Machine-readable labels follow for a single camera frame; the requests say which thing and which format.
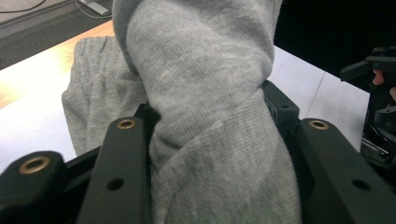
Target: round hole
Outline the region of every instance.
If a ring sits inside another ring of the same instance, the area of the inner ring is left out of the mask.
[[[364,189],[364,190],[370,189],[370,185],[368,185],[366,182],[359,180],[359,179],[353,179],[352,184],[355,185],[355,187],[358,189]]]
[[[125,119],[125,120],[120,121],[120,122],[117,124],[117,127],[118,127],[119,129],[130,129],[130,128],[133,128],[135,125],[136,125],[136,123],[134,122],[134,120],[132,120],[132,119]]]
[[[50,164],[48,157],[34,157],[20,166],[20,173],[23,175],[30,175],[36,173]]]
[[[309,121],[309,125],[311,125],[311,127],[319,129],[319,130],[328,130],[329,129],[329,125],[323,121],[320,120],[311,120]]]
[[[114,191],[114,190],[122,188],[123,184],[124,184],[124,182],[122,179],[116,178],[116,179],[113,179],[108,182],[107,189]]]

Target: table surface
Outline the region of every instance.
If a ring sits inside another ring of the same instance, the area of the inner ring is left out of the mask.
[[[76,157],[61,96],[69,83],[76,43],[105,35],[114,35],[112,21],[0,71],[0,173],[38,150],[58,151],[65,161]],[[300,107],[300,119],[331,122],[360,150],[367,92],[279,48],[268,79]]]

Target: gray sleeve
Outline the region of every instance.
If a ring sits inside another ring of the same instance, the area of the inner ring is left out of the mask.
[[[115,0],[116,37],[162,119],[155,223],[299,223],[295,173],[263,102],[281,1]]]

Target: ribbed fabric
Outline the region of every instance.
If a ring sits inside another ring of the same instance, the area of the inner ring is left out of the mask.
[[[73,81],[64,94],[65,111],[75,115],[67,120],[70,131],[89,127],[72,137],[87,134],[96,141],[102,133],[90,136],[92,120],[109,122],[114,111],[134,112],[138,101],[128,97],[140,97],[134,90],[140,78],[162,116],[149,143],[154,223],[301,222],[290,155],[259,88],[271,73],[280,4],[115,0],[121,50],[107,51],[109,39],[105,46],[77,45],[86,63],[76,62],[72,76],[79,81],[83,76],[76,73],[90,73],[93,85],[84,89]],[[122,53],[124,61],[113,55]],[[123,80],[131,80],[123,89],[132,92],[128,97],[111,93],[119,87],[107,85],[110,74],[92,74],[108,66],[115,79],[124,74]],[[79,139],[74,143],[79,146]]]

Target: white surface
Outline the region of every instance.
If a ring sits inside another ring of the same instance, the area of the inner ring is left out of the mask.
[[[268,78],[300,107],[300,119],[325,119],[334,124],[358,151],[369,94],[315,66],[276,48]],[[65,161],[76,157],[64,110],[62,92],[67,80],[43,88],[0,109],[0,173],[23,155],[54,150]]]

